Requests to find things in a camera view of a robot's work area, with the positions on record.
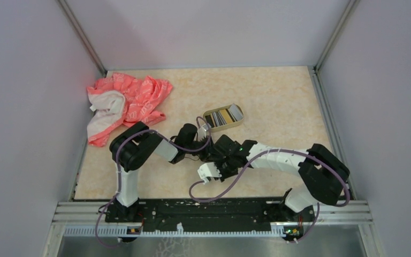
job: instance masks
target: beige tabletop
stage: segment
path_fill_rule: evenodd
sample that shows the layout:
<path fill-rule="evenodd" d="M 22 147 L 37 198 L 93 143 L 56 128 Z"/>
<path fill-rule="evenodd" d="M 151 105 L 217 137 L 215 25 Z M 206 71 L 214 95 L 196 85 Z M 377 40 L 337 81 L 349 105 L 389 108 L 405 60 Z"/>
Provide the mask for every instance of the beige tabletop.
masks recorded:
<path fill-rule="evenodd" d="M 233 128 L 215 132 L 242 143 L 256 140 L 268 146 L 305 149 L 313 143 L 330 148 L 322 115 L 307 67 L 233 67 L 213 69 L 169 69 L 120 71 L 137 78 L 150 75 L 169 80 L 171 94 L 156 110 L 167 119 L 151 129 L 166 137 L 177 135 L 184 123 L 196 124 L 195 117 L 206 110 L 236 103 L 245 120 Z M 127 128 L 111 133 L 105 147 L 88 146 L 85 152 L 75 199 L 108 199 L 116 191 L 115 165 L 109 143 Z M 200 180 L 197 169 L 202 163 L 184 159 L 173 165 L 152 155 L 139 173 L 141 198 L 187 198 L 188 188 Z M 224 191 L 234 178 L 225 182 L 198 185 L 193 193 L 212 197 Z M 285 172 L 248 169 L 226 197 L 280 196 L 301 183 Z"/>

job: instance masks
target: towel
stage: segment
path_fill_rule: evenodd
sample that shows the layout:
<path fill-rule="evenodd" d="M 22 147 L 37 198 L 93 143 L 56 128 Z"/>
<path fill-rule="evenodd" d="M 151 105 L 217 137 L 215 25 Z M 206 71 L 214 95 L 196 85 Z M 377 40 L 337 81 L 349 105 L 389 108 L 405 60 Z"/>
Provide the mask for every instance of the towel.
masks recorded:
<path fill-rule="evenodd" d="M 124 124 L 131 127 L 139 121 L 153 125 L 166 119 L 166 115 L 154 110 L 172 90 L 165 79 L 150 76 L 137 79 L 115 72 L 110 78 L 98 79 L 94 87 L 87 87 L 90 107 L 94 117 L 87 125 L 90 145 L 104 146 L 109 134 Z"/>

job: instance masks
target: gray wall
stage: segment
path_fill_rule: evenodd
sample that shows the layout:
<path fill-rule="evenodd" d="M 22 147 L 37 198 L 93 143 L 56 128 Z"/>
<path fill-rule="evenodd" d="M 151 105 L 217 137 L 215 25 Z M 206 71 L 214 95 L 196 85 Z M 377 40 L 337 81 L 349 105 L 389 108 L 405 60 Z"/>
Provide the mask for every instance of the gray wall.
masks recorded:
<path fill-rule="evenodd" d="M 313 65 L 348 0 L 68 0 L 109 70 Z"/>
<path fill-rule="evenodd" d="M 97 71 L 55 1 L 0 1 L 0 256 L 40 256 Z"/>
<path fill-rule="evenodd" d="M 321 76 L 387 256 L 411 256 L 411 1 L 361 1 Z"/>

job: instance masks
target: black and white robotic arm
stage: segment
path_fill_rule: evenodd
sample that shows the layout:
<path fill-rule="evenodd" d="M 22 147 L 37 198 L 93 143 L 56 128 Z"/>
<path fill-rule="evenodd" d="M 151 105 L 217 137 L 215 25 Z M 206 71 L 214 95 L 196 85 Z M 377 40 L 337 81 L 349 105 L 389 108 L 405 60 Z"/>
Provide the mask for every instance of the black and white robotic arm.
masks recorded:
<path fill-rule="evenodd" d="M 207 143 L 207 127 L 197 128 L 193 124 L 185 124 L 179 134 L 172 137 L 171 142 L 157 132 L 144 133 L 125 145 L 121 144 L 138 132 L 149 129 L 144 123 L 139 122 L 118 136 L 110 145 L 112 157 L 116 160 L 119 147 L 119 163 L 121 172 L 118 171 L 118 183 L 120 193 L 116 197 L 115 204 L 125 214 L 132 212 L 132 206 L 138 201 L 138 172 L 147 158 L 155 153 L 168 162 L 176 164 L 183 160 L 189 153 L 187 149 L 198 149 Z M 201 151 L 190 152 L 205 162 L 197 170 L 204 183 L 212 180 L 224 181 L 239 173 L 239 169 L 245 165 L 250 168 L 269 168 L 302 178 L 304 184 L 295 187 L 285 194 L 284 205 L 287 212 L 299 213 L 308 206 L 318 202 L 326 205 L 335 205 L 343 190 L 342 183 L 336 176 L 330 174 L 319 163 L 311 158 L 305 158 L 299 154 L 292 154 L 276 150 L 275 147 L 263 145 L 254 140 L 245 140 L 242 144 L 232 141 L 228 136 L 221 136 L 215 143 L 210 139 L 208 145 Z M 346 181 L 349 170 L 329 150 L 320 144 L 313 144 L 309 149 L 296 150 L 304 155 L 313 156 L 315 159 L 331 167 L 342 179 Z"/>

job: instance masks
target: purple cable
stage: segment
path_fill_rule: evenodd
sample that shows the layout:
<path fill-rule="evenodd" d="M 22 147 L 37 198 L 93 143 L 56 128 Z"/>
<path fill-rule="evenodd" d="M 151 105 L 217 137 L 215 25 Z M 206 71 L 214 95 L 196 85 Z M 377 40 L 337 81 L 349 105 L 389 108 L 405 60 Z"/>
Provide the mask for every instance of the purple cable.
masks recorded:
<path fill-rule="evenodd" d="M 165 136 L 163 136 L 162 134 L 160 134 L 160 133 L 159 133 L 158 131 L 156 131 L 156 130 L 143 130 L 143 131 L 140 131 L 140 132 L 138 132 L 138 133 L 136 133 L 136 134 L 131 135 L 131 137 L 125 139 L 125 141 L 120 144 L 120 146 L 119 146 L 119 148 L 117 148 L 117 152 L 116 152 L 116 160 L 115 160 L 116 163 L 119 163 L 120 151 L 122 151 L 122 148 L 124 147 L 124 145 L 126 145 L 128 142 L 130 142 L 130 141 L 133 140 L 134 138 L 136 138 L 136 137 L 138 137 L 138 136 L 140 136 L 140 135 L 142 135 L 142 134 L 144 134 L 144 133 L 148 133 L 148 132 L 157 133 L 157 134 L 158 134 L 160 137 L 162 137 L 164 140 L 168 141 L 170 144 L 172 144 L 173 146 L 175 146 L 176 148 L 178 148 L 178 149 L 180 149 L 180 150 L 183 150 L 183 151 L 186 151 L 186 152 L 189 152 L 189 153 L 194 153 L 194 152 L 199 152 L 199 151 L 201 151 L 202 149 L 206 148 L 206 146 L 207 146 L 208 144 L 210 144 L 210 140 L 211 140 L 211 138 L 212 138 L 212 132 L 210 131 L 210 125 L 206 122 L 206 120 L 205 120 L 204 118 L 202 118 L 202 117 L 200 117 L 200 116 L 196 117 L 197 127 L 198 127 L 198 128 L 200 127 L 200 125 L 199 125 L 199 119 L 202 120 L 204 123 L 207 124 L 207 128 L 208 128 L 208 131 L 209 131 L 209 136 L 207 137 L 207 142 L 206 142 L 202 147 L 200 147 L 200 148 L 198 148 L 198 149 L 187 149 L 187 148 L 184 148 L 184 147 L 180 147 L 180 146 L 176 145 L 174 142 L 172 142 L 172 141 L 170 141 L 169 139 L 167 139 Z M 114 202 L 114 200 L 115 200 L 115 199 L 117 198 L 117 196 L 120 194 L 120 190 L 122 189 L 122 177 L 121 177 L 121 175 L 120 175 L 122 171 L 120 170 L 120 165 L 117 165 L 117 171 L 118 171 L 118 173 L 119 173 L 119 175 L 117 176 L 117 192 L 116 192 L 116 194 L 111 198 L 111 200 L 103 207 L 103 209 L 102 209 L 101 211 L 99 211 L 100 214 L 99 214 L 99 216 L 98 216 L 97 223 L 95 223 L 95 238 L 97 239 L 97 241 L 98 241 L 101 245 L 103 245 L 103 246 L 106 247 L 106 248 L 116 248 L 116 247 L 118 246 L 118 244 L 108 245 L 108 244 L 102 242 L 102 241 L 100 240 L 100 237 L 98 236 L 98 224 L 100 223 L 100 220 L 101 220 L 103 214 L 106 212 L 106 210 L 108 209 L 108 207 L 112 204 L 112 202 Z"/>
<path fill-rule="evenodd" d="M 240 177 L 243 175 L 244 171 L 251 165 L 252 162 L 254 162 L 257 158 L 261 157 L 264 154 L 268 154 L 268 153 L 275 153 L 275 152 L 281 152 L 281 153 L 288 153 L 288 154 L 295 154 L 295 155 L 300 155 L 303 156 L 305 158 L 311 159 L 313 161 L 315 161 L 316 163 L 319 163 L 322 167 L 326 168 L 329 172 L 331 172 L 339 181 L 339 183 L 342 186 L 342 189 L 344 190 L 344 196 L 346 197 L 346 201 L 344 203 L 340 203 L 338 205 L 335 205 L 336 207 L 343 207 L 346 206 L 349 201 L 351 200 L 351 193 L 349 192 L 349 189 L 347 189 L 346 187 L 346 183 L 344 182 L 344 180 L 336 173 L 336 171 L 334 171 L 330 166 L 328 166 L 326 163 L 324 163 L 323 161 L 317 159 L 314 156 L 302 153 L 302 152 L 298 152 L 295 150 L 287 150 L 287 149 L 271 149 L 271 150 L 267 150 L 267 151 L 263 151 L 258 153 L 256 156 L 254 156 L 253 158 L 251 158 L 251 160 L 249 160 L 242 168 L 242 170 L 239 172 L 239 174 L 237 175 L 237 177 L 234 179 L 234 181 L 229 185 L 228 188 L 226 188 L 226 190 L 224 190 L 221 194 L 217 195 L 216 197 L 212 197 L 212 198 L 208 198 L 208 199 L 199 199 L 193 196 L 192 194 L 192 189 L 193 187 L 195 187 L 197 184 L 203 183 L 203 181 L 198 181 L 193 183 L 189 190 L 188 190 L 188 194 L 190 195 L 190 198 L 197 201 L 197 202 L 213 202 L 215 200 L 220 199 L 222 196 L 224 196 L 227 192 L 229 192 L 234 185 L 237 183 L 237 181 L 240 179 Z M 313 228 L 313 226 L 316 224 L 317 218 L 319 217 L 319 203 L 317 203 L 317 212 L 316 212 L 316 216 L 314 217 L 314 220 L 311 224 L 311 226 L 309 227 L 309 229 L 307 230 L 307 232 L 305 232 L 303 234 L 303 236 L 297 240 L 297 242 L 301 241 L 307 234 L 309 234 L 309 231 Z"/>

